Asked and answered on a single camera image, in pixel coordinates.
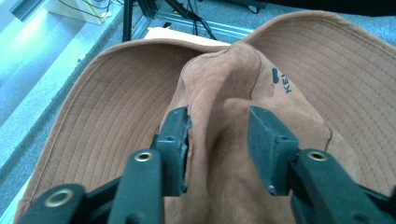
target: embroidered logo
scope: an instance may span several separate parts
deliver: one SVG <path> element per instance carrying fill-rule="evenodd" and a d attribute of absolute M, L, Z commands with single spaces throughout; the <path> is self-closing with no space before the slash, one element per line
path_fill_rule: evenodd
<path fill-rule="evenodd" d="M 283 89 L 285 89 L 286 93 L 291 92 L 290 84 L 288 78 L 282 74 L 282 84 L 283 84 Z M 273 68 L 273 81 L 275 84 L 279 82 L 279 76 L 277 75 L 277 69 Z"/>

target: suede cap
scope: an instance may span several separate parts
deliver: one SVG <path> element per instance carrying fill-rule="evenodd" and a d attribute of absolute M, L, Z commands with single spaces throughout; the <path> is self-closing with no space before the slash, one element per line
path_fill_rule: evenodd
<path fill-rule="evenodd" d="M 64 102 L 16 220 L 64 183 L 87 191 L 122 175 L 175 108 L 192 128 L 186 183 L 166 223 L 293 223 L 248 155 L 248 109 L 275 113 L 300 148 L 331 153 L 365 187 L 396 184 L 396 48 L 327 12 L 281 16 L 230 47 L 171 39 L 108 49 Z"/>

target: tan baseball cap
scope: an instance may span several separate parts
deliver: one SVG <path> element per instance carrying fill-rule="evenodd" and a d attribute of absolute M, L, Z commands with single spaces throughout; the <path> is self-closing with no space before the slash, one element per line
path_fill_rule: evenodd
<path fill-rule="evenodd" d="M 249 107 L 275 113 L 300 148 L 330 152 L 360 184 L 396 183 L 396 49 L 326 12 L 264 24 L 230 47 L 138 40 L 90 63 L 52 128 L 16 218 L 46 189 L 92 190 L 122 175 L 166 114 L 191 116 L 186 183 L 165 199 L 167 223 L 292 223 L 248 155 Z"/>

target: metal leg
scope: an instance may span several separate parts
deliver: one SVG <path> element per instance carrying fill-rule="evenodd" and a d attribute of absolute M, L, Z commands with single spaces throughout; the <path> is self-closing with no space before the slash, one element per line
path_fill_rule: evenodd
<path fill-rule="evenodd" d="M 124 1 L 122 42 L 131 40 L 133 10 L 134 10 L 134 0 L 125 0 Z"/>

